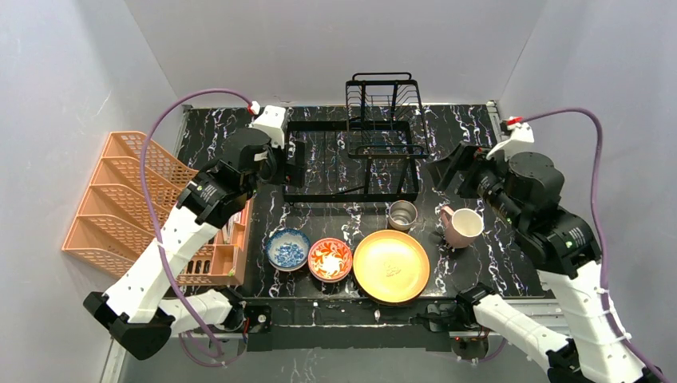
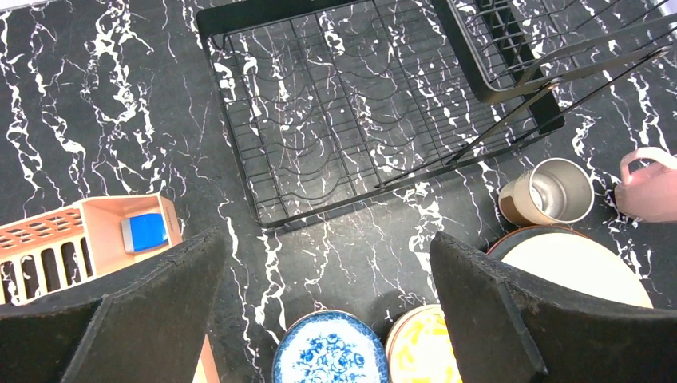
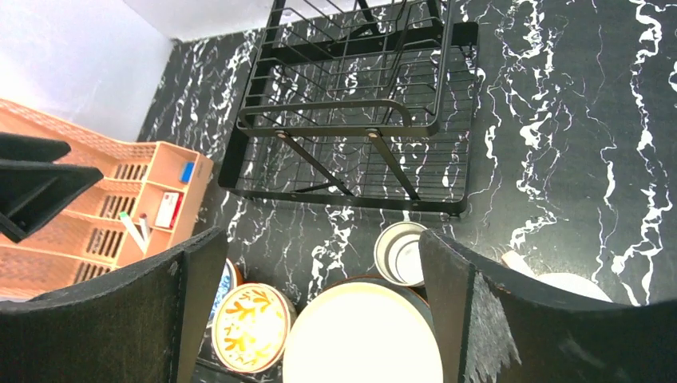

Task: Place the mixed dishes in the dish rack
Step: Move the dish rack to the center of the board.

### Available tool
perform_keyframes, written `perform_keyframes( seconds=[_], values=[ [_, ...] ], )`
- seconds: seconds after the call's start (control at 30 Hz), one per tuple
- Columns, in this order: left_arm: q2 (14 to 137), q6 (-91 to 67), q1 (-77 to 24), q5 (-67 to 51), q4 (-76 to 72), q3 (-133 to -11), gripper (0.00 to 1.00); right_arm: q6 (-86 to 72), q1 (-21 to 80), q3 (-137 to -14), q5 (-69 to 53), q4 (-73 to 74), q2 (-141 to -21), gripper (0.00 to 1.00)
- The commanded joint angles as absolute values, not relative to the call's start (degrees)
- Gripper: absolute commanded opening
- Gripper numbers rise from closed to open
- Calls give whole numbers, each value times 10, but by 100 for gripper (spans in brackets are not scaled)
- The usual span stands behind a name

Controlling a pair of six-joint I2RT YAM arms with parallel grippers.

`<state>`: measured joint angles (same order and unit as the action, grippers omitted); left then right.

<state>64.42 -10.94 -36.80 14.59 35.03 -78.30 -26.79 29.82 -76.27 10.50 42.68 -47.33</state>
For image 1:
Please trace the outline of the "black wire dish rack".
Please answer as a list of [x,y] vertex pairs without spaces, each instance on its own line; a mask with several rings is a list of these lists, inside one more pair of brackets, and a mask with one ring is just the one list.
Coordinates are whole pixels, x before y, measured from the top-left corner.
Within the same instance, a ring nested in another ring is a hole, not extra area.
[[305,185],[285,203],[414,202],[430,135],[418,82],[409,72],[355,73],[345,105],[325,117],[293,117],[287,138],[306,142]]

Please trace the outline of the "blue floral bowl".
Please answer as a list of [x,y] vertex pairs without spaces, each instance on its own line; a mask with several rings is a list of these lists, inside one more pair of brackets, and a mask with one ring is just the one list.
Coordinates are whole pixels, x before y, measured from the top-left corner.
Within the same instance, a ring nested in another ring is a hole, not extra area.
[[288,228],[270,237],[264,253],[275,269],[291,272],[306,265],[310,248],[310,240],[304,233]]

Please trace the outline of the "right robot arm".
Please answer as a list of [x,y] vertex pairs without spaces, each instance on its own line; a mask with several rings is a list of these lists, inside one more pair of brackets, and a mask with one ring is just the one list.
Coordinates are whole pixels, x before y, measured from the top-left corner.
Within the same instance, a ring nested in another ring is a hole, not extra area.
[[660,371],[629,346],[600,281],[599,236],[561,207],[564,176],[547,156],[492,154],[487,147],[462,142],[426,170],[439,192],[461,176],[457,194],[481,199],[513,228],[517,246],[554,294],[568,332],[541,325],[483,283],[457,294],[458,318],[500,334],[535,361],[551,382],[661,381]]

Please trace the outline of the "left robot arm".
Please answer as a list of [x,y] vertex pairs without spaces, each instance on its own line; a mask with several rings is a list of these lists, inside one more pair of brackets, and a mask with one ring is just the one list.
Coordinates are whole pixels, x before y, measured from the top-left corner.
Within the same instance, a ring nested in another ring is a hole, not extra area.
[[104,292],[83,305],[124,349],[146,360],[173,335],[226,322],[232,304],[217,291],[182,295],[179,273],[198,250],[244,209],[260,184],[299,186],[304,167],[287,160],[285,128],[254,123],[230,135],[224,154],[187,183],[163,225],[152,212],[155,237],[140,258]]

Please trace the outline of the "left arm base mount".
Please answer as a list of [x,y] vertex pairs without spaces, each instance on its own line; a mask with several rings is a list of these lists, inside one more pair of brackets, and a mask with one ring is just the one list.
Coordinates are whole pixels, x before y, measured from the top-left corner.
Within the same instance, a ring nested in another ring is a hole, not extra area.
[[241,334],[268,333],[272,327],[272,309],[258,303],[236,303],[225,319],[223,327],[227,332]]

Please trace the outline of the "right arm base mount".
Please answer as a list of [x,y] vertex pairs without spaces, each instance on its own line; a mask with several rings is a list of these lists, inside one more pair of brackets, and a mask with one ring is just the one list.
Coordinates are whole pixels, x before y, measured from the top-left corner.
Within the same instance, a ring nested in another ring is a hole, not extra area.
[[433,333],[448,334],[451,351],[461,360],[479,362],[489,352],[490,329],[476,322],[473,311],[482,298],[493,291],[480,283],[456,295],[453,301],[431,303],[412,323],[423,325]]

